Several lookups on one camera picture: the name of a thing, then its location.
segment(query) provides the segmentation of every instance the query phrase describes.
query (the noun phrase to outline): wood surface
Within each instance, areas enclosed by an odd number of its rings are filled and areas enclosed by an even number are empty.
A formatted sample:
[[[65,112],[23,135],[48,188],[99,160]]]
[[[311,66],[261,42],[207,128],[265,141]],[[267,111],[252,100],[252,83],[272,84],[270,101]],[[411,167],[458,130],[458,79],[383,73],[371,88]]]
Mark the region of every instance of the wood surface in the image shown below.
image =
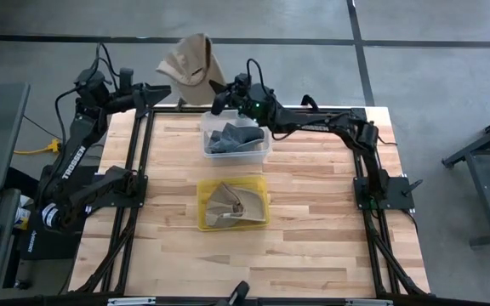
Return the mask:
[[[149,187],[135,231],[126,294],[227,297],[239,281],[248,281],[251,297],[373,297],[364,223],[351,187],[355,168],[343,142],[328,133],[297,132],[274,142],[263,165],[211,167],[200,150],[199,118],[155,119],[146,169]],[[375,121],[383,140],[395,141],[387,108],[367,108],[367,118]],[[112,117],[101,172],[124,166],[133,121],[132,111]],[[379,144],[378,149],[390,175],[401,174],[396,146]],[[197,229],[198,181],[258,173],[269,185],[267,228]],[[104,208],[88,219],[70,290],[82,285],[105,256],[114,213]],[[402,212],[387,212],[387,219],[395,256],[428,291],[413,223]],[[388,289],[383,259],[381,265]],[[113,285],[119,266],[118,258]]]

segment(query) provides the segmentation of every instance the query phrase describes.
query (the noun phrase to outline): yellow cable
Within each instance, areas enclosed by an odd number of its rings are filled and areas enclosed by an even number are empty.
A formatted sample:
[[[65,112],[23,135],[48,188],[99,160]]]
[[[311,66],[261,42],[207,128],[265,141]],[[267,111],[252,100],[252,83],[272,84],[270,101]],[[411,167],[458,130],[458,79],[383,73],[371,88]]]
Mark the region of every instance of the yellow cable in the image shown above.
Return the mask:
[[[43,152],[49,152],[49,151],[53,151],[54,153],[60,152],[60,141],[58,139],[52,139],[52,142],[49,145],[39,150],[33,150],[33,151],[16,150],[14,153],[19,155],[32,155],[32,154],[38,154]]]

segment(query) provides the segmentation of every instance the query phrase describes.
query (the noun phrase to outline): beige cloth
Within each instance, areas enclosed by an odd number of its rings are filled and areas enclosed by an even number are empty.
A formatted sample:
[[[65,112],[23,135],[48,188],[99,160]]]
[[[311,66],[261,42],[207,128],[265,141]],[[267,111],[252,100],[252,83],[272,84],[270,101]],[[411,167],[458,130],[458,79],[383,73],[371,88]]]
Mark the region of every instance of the beige cloth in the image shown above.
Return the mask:
[[[181,98],[191,105],[213,103],[215,92],[209,80],[226,84],[211,50],[211,40],[202,33],[181,40],[160,63],[157,71],[173,79]]]
[[[240,220],[264,222],[264,202],[257,193],[222,183],[208,199],[205,223],[231,227]]]

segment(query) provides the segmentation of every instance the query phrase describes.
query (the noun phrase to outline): beige cap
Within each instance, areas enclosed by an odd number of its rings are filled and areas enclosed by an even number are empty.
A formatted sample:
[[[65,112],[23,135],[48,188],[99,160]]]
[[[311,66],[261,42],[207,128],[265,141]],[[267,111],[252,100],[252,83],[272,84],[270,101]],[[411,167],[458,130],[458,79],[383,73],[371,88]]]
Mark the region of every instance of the beige cap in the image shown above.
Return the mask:
[[[222,183],[208,199],[205,223],[231,227],[240,220],[264,222],[264,202],[257,193]]]
[[[219,62],[212,53],[211,40],[202,33],[182,39],[157,71],[172,78],[181,98],[191,105],[213,103],[215,92],[209,80],[226,84]]]

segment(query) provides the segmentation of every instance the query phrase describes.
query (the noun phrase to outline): cloth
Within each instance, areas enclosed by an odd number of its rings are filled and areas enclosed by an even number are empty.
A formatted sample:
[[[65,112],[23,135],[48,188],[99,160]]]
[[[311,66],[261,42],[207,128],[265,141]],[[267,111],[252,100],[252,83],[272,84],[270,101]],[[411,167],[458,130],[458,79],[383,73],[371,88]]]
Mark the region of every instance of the cloth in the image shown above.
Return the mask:
[[[207,35],[194,34],[181,40],[157,68],[175,81],[181,98],[188,104],[211,105],[215,92],[209,80],[226,84],[211,47]]]
[[[213,131],[207,153],[231,153],[253,151],[256,144],[264,141],[264,130],[260,127],[236,127],[226,123],[222,131]]]
[[[205,223],[216,228],[231,227],[240,220],[264,222],[264,202],[257,193],[222,183],[209,197]]]

